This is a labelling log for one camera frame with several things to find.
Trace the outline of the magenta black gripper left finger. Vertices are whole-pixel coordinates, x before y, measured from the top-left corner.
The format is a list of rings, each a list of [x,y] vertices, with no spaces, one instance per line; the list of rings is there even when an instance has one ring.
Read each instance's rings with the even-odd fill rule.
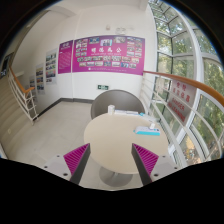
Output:
[[[90,144],[82,145],[64,155],[64,160],[71,173],[70,181],[79,184],[90,156]]]

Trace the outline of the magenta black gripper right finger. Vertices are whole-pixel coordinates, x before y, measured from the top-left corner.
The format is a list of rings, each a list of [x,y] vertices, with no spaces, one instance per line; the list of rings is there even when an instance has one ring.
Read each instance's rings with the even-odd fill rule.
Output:
[[[131,153],[137,166],[142,184],[150,184],[152,182],[150,175],[159,159],[159,156],[135,143],[132,144]]]

